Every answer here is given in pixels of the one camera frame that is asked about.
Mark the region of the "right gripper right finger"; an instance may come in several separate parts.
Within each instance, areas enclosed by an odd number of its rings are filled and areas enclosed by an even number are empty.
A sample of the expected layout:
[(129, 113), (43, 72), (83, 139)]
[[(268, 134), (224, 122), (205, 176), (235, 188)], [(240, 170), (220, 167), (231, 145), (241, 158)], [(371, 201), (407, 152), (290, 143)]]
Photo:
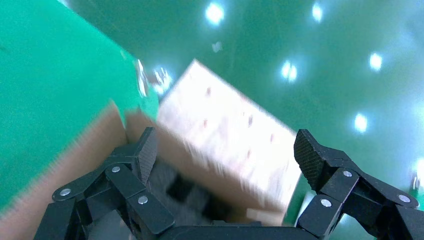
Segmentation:
[(362, 171), (344, 151), (321, 145), (307, 129), (300, 129), (294, 158), (315, 191), (297, 228), (326, 240), (348, 215), (378, 240), (423, 239), (424, 213), (419, 202)]

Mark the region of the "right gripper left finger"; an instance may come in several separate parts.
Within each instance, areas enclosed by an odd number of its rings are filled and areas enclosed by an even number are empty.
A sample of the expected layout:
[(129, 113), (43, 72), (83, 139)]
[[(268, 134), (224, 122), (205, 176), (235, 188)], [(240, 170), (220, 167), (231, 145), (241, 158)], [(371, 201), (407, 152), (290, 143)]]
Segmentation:
[(37, 240), (86, 240), (96, 220), (117, 212), (138, 240), (156, 240), (175, 224), (148, 189), (157, 133), (147, 127), (135, 143), (116, 147), (95, 170), (59, 187), (36, 231)]

